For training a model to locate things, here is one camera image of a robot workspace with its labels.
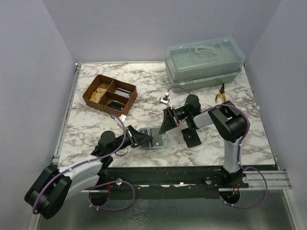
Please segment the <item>green card holder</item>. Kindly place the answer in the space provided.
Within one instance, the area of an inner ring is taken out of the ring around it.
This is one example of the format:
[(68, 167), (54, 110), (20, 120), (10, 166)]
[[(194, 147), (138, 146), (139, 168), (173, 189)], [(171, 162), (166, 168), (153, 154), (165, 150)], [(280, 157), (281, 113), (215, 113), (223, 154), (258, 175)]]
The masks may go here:
[(168, 134), (159, 134), (159, 130), (160, 127), (158, 126), (141, 128), (139, 130), (141, 133), (147, 134), (153, 139), (142, 144), (140, 148), (144, 150), (153, 150), (166, 147), (168, 144)]

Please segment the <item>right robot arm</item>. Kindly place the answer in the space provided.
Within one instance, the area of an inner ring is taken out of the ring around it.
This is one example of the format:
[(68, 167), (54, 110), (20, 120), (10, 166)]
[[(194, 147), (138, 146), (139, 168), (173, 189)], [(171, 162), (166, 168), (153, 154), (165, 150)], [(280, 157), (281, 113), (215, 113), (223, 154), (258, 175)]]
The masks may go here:
[(185, 121), (188, 127), (181, 130), (181, 132), (189, 148), (201, 144), (197, 134), (198, 129), (209, 125), (215, 126), (224, 140), (221, 183), (227, 188), (237, 184), (239, 177), (243, 173), (241, 144), (250, 128), (247, 116), (230, 101), (201, 111), (199, 98), (194, 94), (188, 95), (184, 105), (178, 109), (171, 106), (168, 92), (159, 99), (159, 103), (166, 105), (166, 109), (163, 110), (164, 118), (159, 134), (178, 127), (181, 120)]

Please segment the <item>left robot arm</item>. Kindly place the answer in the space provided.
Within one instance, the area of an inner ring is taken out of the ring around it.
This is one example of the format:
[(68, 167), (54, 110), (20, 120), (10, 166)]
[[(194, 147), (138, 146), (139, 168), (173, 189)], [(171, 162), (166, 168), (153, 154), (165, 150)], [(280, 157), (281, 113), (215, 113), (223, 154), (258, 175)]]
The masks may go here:
[(112, 163), (112, 154), (128, 146), (136, 148), (152, 139), (152, 136), (132, 126), (124, 128), (119, 137), (110, 130), (105, 131), (86, 160), (61, 168), (54, 165), (46, 167), (27, 191), (24, 200), (35, 214), (49, 219), (76, 193), (90, 187), (102, 189), (106, 185), (103, 172)]

